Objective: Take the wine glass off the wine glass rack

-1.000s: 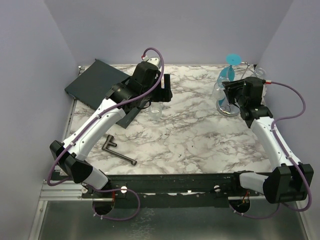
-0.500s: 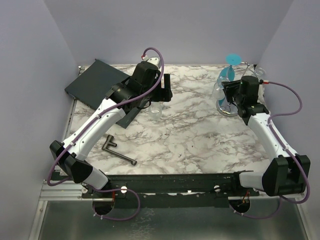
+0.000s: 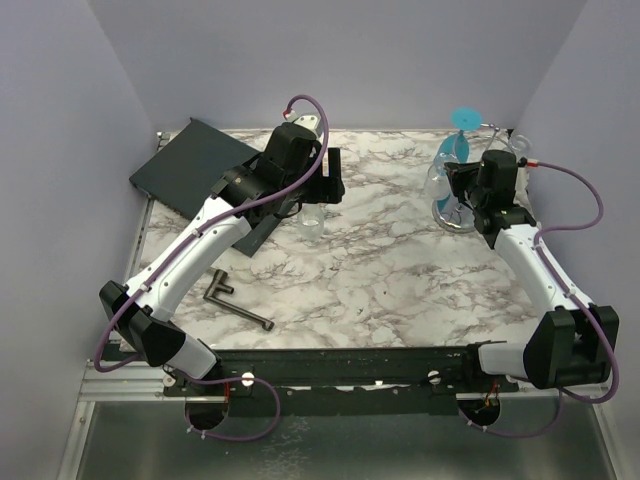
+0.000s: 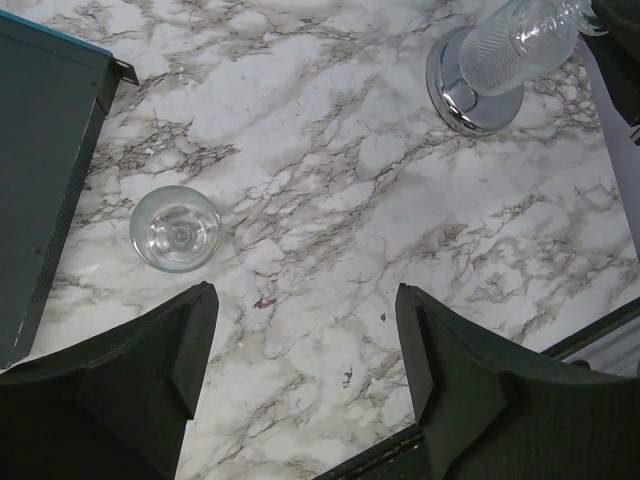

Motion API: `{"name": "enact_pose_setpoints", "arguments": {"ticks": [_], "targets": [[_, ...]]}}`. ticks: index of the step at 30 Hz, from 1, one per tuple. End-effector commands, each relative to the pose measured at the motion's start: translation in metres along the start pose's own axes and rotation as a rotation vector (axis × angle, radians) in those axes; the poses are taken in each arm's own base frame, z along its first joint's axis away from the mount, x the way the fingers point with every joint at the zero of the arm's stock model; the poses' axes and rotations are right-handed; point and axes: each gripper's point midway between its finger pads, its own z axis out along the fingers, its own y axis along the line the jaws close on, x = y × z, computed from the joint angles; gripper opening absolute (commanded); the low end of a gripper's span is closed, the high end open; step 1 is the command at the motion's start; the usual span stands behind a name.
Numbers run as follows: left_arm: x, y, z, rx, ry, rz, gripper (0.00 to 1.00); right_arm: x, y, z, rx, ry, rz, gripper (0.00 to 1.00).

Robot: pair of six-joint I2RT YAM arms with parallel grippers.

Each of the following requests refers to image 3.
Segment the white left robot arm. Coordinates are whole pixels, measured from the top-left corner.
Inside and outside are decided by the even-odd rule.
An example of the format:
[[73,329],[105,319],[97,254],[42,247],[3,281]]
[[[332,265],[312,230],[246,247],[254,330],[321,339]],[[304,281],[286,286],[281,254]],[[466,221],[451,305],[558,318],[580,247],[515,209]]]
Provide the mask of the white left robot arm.
[[295,204],[337,204],[345,188],[328,123],[305,114],[272,132],[264,151],[224,172],[195,218],[146,269],[99,293],[116,331],[150,366],[187,375],[201,395],[222,380],[219,358],[172,322],[182,299],[229,248],[270,216]]

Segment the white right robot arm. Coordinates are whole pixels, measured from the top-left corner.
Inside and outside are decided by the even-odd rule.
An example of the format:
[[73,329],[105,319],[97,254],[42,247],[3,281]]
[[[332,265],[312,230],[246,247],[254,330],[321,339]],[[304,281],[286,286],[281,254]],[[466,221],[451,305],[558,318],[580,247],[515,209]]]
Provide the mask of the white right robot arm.
[[562,269],[543,241],[544,229],[517,204],[516,180],[534,161],[487,150],[480,161],[447,162],[453,196],[473,214],[474,227],[511,268],[540,318],[524,344],[485,342],[472,346],[460,379],[480,392],[496,376],[525,380],[538,389],[614,382],[619,317],[598,306]]

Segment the clear ribbed wine glass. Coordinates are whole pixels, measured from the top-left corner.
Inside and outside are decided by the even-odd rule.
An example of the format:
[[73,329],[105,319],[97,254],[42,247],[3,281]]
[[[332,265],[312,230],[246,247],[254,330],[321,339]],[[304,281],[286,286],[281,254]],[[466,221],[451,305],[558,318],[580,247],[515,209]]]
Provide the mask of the clear ribbed wine glass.
[[297,214],[298,231],[301,238],[317,242],[324,233],[325,214],[318,204],[304,204]]

